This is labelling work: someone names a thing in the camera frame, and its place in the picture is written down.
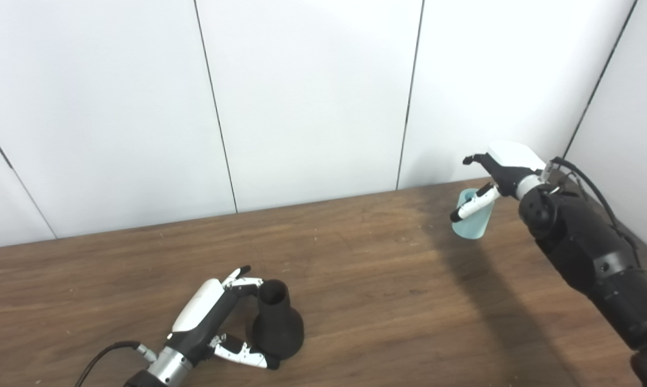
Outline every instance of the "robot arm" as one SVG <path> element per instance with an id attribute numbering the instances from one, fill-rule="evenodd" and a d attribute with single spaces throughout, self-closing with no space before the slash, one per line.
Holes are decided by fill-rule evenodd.
<path id="1" fill-rule="evenodd" d="M 562 278 L 588 297 L 625 343 L 638 351 L 631 366 L 647 387 L 646 271 L 633 246 L 584 199 L 547 182 L 552 163 L 545 167 L 540 159 L 534 161 L 530 150 L 522 156 L 528 154 L 523 148 L 528 149 L 496 142 L 488 153 L 468 157 L 465 164 L 480 162 L 500 194 L 520 200 L 520 218 Z M 508 152 L 518 156 L 509 157 Z"/>
<path id="2" fill-rule="evenodd" d="M 242 277 L 249 266 L 236 269 L 223 282 L 209 279 L 176 318 L 159 358 L 128 379 L 125 387 L 177 387 L 192 368 L 212 355 L 231 362 L 275 370 L 279 361 L 258 353 L 247 343 L 218 328 L 241 297 L 255 296 L 261 278 Z"/>

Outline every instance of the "white wall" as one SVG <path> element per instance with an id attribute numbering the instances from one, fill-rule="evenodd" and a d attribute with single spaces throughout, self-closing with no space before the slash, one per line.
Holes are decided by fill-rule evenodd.
<path id="1" fill-rule="evenodd" d="M 395 189 L 420 0 L 199 0 L 239 211 Z"/>
<path id="2" fill-rule="evenodd" d="M 639 0 L 567 159 L 647 243 L 647 0 Z"/>
<path id="3" fill-rule="evenodd" d="M 235 212 L 191 1 L 0 0 L 0 145 L 58 237 Z"/>
<path id="4" fill-rule="evenodd" d="M 402 151 L 421 0 L 0 0 L 0 146 L 57 237 L 483 176 L 561 154 L 630 3 L 426 0 Z"/>
<path id="5" fill-rule="evenodd" d="M 632 0 L 426 0 L 400 188 L 486 176 L 515 140 L 562 155 Z"/>
<path id="6" fill-rule="evenodd" d="M 0 246 L 53 238 L 38 209 L 0 153 Z"/>

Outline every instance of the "light blue cup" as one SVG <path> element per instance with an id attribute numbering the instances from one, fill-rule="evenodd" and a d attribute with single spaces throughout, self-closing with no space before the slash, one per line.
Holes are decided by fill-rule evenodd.
<path id="1" fill-rule="evenodd" d="M 471 199 L 476 195 L 476 188 L 467 188 L 459 194 L 459 200 L 457 206 L 461 206 L 464 202 Z M 488 225 L 488 219 L 491 218 L 491 212 L 493 212 L 493 205 L 491 203 L 488 206 L 480 209 L 478 212 L 474 213 L 472 216 L 464 219 L 461 222 L 453 223 L 453 231 L 462 238 L 466 239 L 479 239 L 483 237 L 486 226 Z"/>

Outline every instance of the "black vase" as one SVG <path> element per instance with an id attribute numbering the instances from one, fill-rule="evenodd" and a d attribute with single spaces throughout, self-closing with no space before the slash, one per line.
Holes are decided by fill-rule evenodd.
<path id="1" fill-rule="evenodd" d="M 257 294 L 259 316 L 254 321 L 253 340 L 261 352 L 285 360 L 304 342 L 302 317 L 290 306 L 287 286 L 278 279 L 264 281 Z"/>

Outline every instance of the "silver metal joint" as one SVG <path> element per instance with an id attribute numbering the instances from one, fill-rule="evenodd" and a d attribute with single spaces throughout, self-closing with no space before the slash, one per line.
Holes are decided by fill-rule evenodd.
<path id="1" fill-rule="evenodd" d="M 140 345 L 139 347 L 137 347 L 136 351 L 141 353 L 142 356 L 145 357 L 145 360 L 147 360 L 147 362 L 149 362 L 149 363 L 156 362 L 156 359 L 157 359 L 156 353 L 153 350 L 147 348 L 147 346 Z"/>
<path id="2" fill-rule="evenodd" d="M 192 370 L 192 363 L 173 348 L 164 347 L 159 359 L 149 365 L 147 371 L 168 387 L 178 387 Z"/>

